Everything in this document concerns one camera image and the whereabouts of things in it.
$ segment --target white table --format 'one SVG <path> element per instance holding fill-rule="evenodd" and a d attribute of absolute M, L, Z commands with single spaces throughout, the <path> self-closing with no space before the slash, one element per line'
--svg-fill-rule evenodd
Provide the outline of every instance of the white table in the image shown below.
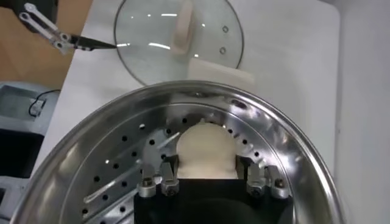
<path fill-rule="evenodd" d="M 308 135 L 333 171 L 339 14 L 314 0 L 230 0 L 241 21 L 240 69 L 257 77 L 258 94 Z M 82 35 L 114 43 L 121 0 L 94 0 Z M 103 104 L 141 85 L 116 50 L 74 54 L 34 167 L 75 125 Z"/>

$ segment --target glass pot lid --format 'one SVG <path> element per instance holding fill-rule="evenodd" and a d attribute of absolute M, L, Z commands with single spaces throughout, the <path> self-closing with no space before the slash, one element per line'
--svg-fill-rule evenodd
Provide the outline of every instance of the glass pot lid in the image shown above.
<path fill-rule="evenodd" d="M 125 0 L 115 41 L 124 66 L 144 85 L 186 79 L 193 57 L 237 68 L 244 47 L 226 0 Z"/>

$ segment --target metal bolt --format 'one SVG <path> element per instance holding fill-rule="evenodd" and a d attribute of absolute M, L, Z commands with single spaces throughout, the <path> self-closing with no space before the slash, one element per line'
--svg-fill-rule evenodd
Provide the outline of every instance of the metal bolt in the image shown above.
<path fill-rule="evenodd" d="M 285 184 L 282 179 L 278 178 L 275 180 L 275 187 L 277 188 L 284 188 Z"/>
<path fill-rule="evenodd" d="M 173 196 L 173 195 L 175 195 L 175 194 L 176 194 L 176 191 L 173 190 L 172 188 L 168 188 L 168 189 L 166 190 L 166 196 L 168 196 L 168 197 Z"/>
<path fill-rule="evenodd" d="M 29 19 L 29 16 L 27 13 L 20 13 L 20 15 L 22 16 L 23 19 Z"/>
<path fill-rule="evenodd" d="M 147 177 L 147 178 L 145 178 L 145 179 L 142 180 L 142 186 L 144 186 L 144 187 L 149 187 L 149 186 L 151 186 L 151 185 L 153 185 L 153 180 L 152 180 L 152 178 Z"/>
<path fill-rule="evenodd" d="M 255 197 L 255 198 L 260 198 L 260 191 L 258 189 L 253 189 L 251 192 L 250 192 L 251 196 Z"/>
<path fill-rule="evenodd" d="M 227 26 L 224 26 L 222 27 L 222 30 L 224 31 L 224 33 L 227 33 L 229 31 L 229 28 Z"/>
<path fill-rule="evenodd" d="M 25 7 L 27 10 L 34 10 L 34 6 L 32 6 L 31 4 L 25 4 L 24 7 Z"/>
<path fill-rule="evenodd" d="M 226 48 L 225 47 L 219 48 L 219 53 L 225 54 L 226 53 Z"/>

